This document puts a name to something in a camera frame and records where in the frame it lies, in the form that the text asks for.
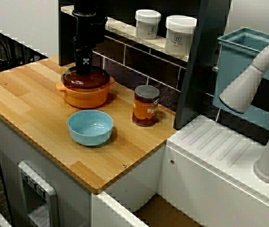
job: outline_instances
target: brown tile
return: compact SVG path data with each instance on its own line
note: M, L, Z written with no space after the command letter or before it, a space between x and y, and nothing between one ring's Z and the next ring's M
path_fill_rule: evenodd
M103 67L103 57L96 53L93 53L92 65L102 68Z
M94 51L114 61L123 63L124 45L117 41L105 37L104 42L97 44Z
M125 65L176 88L179 67L131 47L126 48Z
M155 56L157 56L159 58L165 59L165 60L167 60L169 62L172 62L174 64L177 64L179 66L182 66L182 67L186 67L187 66L187 62L182 61L182 60L180 60L178 58L175 58L173 56L170 56L170 55L168 55L166 53L163 53L163 52L160 52L160 51L151 49L151 54L152 55L155 55Z
M186 72L186 69L180 68L180 74L177 81L177 89L180 91L182 90L182 83L185 77L185 72Z
M215 92L215 86L216 86L216 79L217 79L217 72L211 71L211 75L208 82L208 87L206 92L210 95L214 95Z
M176 111L180 92L149 78L148 85L154 86L160 91L159 103L164 107Z
M147 77L126 68L123 65L105 59L105 70L112 76L115 81L125 87L135 90L137 86L146 85Z
M217 122L263 145L266 145L269 140L269 130L224 110L220 110Z
M132 41L130 39L127 39L127 38L125 38L123 36L120 36L118 34L115 34L113 32L107 31L106 35L108 37L112 38L112 39L115 39L117 41L120 41L120 42L122 42L124 44L127 44L127 45L130 45L130 46L133 46L133 47L138 48L138 49L140 49L142 51L145 51L145 52L148 52L148 53L150 51L150 48L149 47L147 47L147 46L145 46L143 44L139 44L139 43L137 43L135 41Z

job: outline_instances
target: tin can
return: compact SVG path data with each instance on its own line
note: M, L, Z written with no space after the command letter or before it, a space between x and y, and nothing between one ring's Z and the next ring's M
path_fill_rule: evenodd
M159 90L153 86L142 85L135 89L132 121L143 127L156 123Z

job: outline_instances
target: blue plastic container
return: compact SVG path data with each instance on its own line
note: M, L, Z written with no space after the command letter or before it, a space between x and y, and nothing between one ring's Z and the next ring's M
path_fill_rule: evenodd
M226 108L219 100L223 90L269 45L269 35L242 28L218 38L218 43L222 45L222 50L213 105L269 130L269 112L251 105L244 114L238 114ZM269 80L269 70L264 74L264 78Z
M83 110L68 119L70 136L79 144L95 146L106 142L112 133L112 118L98 110Z

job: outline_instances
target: white wall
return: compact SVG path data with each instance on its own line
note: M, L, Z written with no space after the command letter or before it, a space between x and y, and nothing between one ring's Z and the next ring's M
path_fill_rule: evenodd
M225 33L241 27L269 34L269 0L232 0Z
M0 0L0 30L51 57L59 53L58 0Z

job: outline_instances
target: light blue bowl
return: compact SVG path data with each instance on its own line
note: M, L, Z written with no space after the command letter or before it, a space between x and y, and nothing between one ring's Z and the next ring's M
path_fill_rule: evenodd
M98 110L83 110L68 119L70 136L79 144L95 146L111 136L112 118Z

